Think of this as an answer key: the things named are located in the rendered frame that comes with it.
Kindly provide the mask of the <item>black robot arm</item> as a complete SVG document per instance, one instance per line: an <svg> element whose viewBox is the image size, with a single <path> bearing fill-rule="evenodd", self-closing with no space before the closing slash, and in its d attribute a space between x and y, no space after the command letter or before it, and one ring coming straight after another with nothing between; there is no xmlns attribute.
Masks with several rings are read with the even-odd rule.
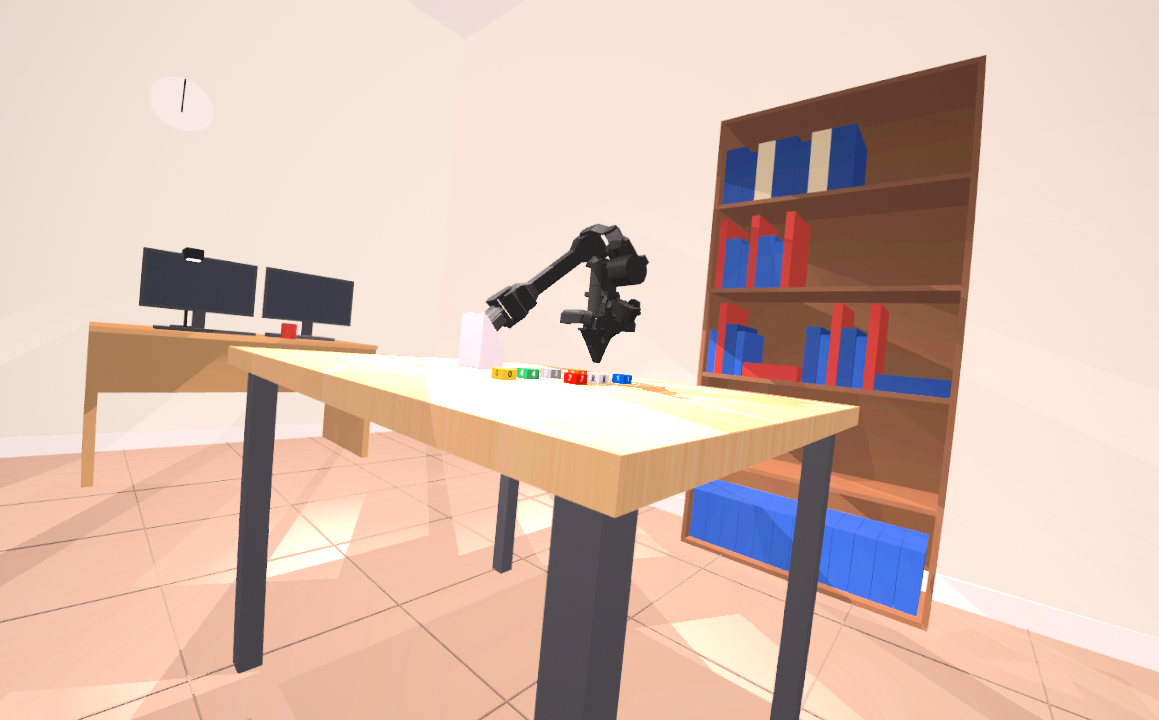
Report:
<svg viewBox="0 0 1159 720"><path fill-rule="evenodd" d="M602 234L605 234L608 245L605 243ZM610 227L602 224L591 225L591 227L580 231L578 237L573 240L570 250L564 252L564 255L553 261L551 266L546 266L542 272L538 272L527 282L513 283L511 286L509 284L497 293L489 296L489 299L486 300L489 306L486 310L486 317L495 330L500 330L502 325L510 329L512 325L522 322L522 319L527 317L529 311L535 307L538 294L564 277L567 272L571 272L580 263L585 263L588 268L591 268L589 288L620 288L643 283L649 260L646 254L637 255L637 250L630 243L630 238L624 237L624 232L617 225L610 225ZM619 319L619 322L634 323L635 319L640 317L640 301L637 299L626 301L619 299L619 292L611 296L611 291L607 291L605 299L602 300L602 306L599 306L599 314L607 315L607 310L608 314Z"/></svg>

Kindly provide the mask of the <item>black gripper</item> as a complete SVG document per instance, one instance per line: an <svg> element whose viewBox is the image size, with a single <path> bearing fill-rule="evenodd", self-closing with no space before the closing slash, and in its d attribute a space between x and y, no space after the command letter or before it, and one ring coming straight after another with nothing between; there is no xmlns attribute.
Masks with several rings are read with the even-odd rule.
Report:
<svg viewBox="0 0 1159 720"><path fill-rule="evenodd" d="M602 306L602 300L605 299L607 291L611 291L611 296L615 294L615 288L589 288L589 291L584 293L588 297L586 310L564 310L564 313L560 315L560 323L583 323L583 328L578 328L578 330L582 332L592 363L602 363L608 342L614 339L615 334L637 329L637 323L619 322L619 319L608 314L608 310L607 315L599 314L599 306Z"/></svg>

